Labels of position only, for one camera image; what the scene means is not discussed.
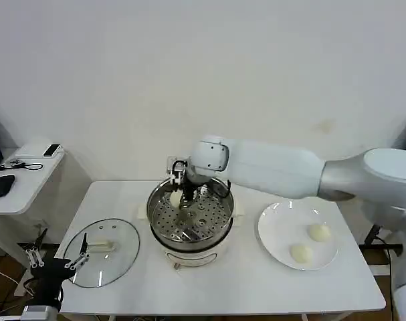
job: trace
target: black mouse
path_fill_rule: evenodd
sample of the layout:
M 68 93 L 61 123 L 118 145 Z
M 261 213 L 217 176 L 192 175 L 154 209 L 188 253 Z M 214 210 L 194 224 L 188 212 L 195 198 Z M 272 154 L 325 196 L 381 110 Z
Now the black mouse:
M 15 181 L 14 175 L 0 176 L 0 197 L 8 194 Z

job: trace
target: glass lid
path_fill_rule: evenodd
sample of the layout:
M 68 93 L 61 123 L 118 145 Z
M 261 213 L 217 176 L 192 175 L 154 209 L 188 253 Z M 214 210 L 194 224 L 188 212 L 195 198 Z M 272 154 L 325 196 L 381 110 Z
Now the glass lid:
M 74 236 L 64 254 L 76 260 L 84 235 L 90 259 L 70 278 L 83 288 L 99 288 L 123 276 L 133 265 L 140 246 L 137 230 L 122 219 L 103 219 L 85 227 Z

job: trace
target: stainless steel steamer basket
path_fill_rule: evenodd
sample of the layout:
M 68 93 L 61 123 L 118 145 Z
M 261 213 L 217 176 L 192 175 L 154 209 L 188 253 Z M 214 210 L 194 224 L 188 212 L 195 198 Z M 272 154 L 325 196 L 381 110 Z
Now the stainless steel steamer basket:
M 186 209 L 171 205 L 173 191 L 167 179 L 150 194 L 146 204 L 152 232 L 163 246 L 173 251 L 197 253 L 225 238 L 233 223 L 234 200 L 222 181 L 211 179 L 199 187 L 192 205 Z

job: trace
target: white plate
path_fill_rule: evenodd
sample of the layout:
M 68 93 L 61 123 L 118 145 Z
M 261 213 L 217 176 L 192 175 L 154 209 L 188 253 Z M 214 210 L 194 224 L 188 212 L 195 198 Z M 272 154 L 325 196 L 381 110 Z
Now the white plate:
M 304 200 L 275 203 L 262 212 L 258 221 L 259 239 L 268 252 L 283 264 L 297 270 L 319 270 L 332 262 L 338 253 L 335 231 L 330 228 L 327 242 L 316 242 L 308 234 L 311 224 L 325 224 L 317 209 Z M 290 246 L 302 243 L 312 248 L 313 260 L 298 263 L 290 255 Z

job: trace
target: small white table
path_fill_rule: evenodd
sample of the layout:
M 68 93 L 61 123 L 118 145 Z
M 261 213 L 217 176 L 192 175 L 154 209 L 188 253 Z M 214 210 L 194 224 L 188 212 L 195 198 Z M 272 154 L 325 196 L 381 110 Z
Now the small white table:
M 140 251 L 129 271 L 111 284 L 88 289 L 65 281 L 62 313 L 305 314 L 385 307 L 384 297 L 338 207 L 315 198 L 308 202 L 329 213 L 327 221 L 340 244 L 339 254 L 328 267 L 302 272 L 271 257 L 255 237 L 256 219 L 267 205 L 284 199 L 233 185 L 232 193 L 245 216 L 241 225 L 231 230 L 227 252 L 209 265 L 174 270 L 148 221 L 137 215 L 157 183 L 92 183 L 56 256 L 63 256 L 77 232 L 105 218 L 131 222 L 140 235 Z
M 16 150 L 6 150 L 6 154 L 9 154 L 6 161 L 15 158 L 15 151 Z M 59 152 L 53 158 L 24 160 L 29 164 L 42 164 L 43 168 L 38 171 L 29 171 L 26 169 L 9 169 L 7 171 L 1 171 L 0 176 L 15 175 L 15 182 L 10 192 L 4 197 L 0 197 L 0 216 L 19 215 L 26 212 L 53 173 L 54 169 L 62 160 L 63 156 L 64 152 Z M 10 256 L 14 257 L 22 265 L 29 265 L 27 256 L 16 244 L 14 235 L 11 234 L 8 226 L 5 226 L 5 222 L 1 218 L 0 248 Z

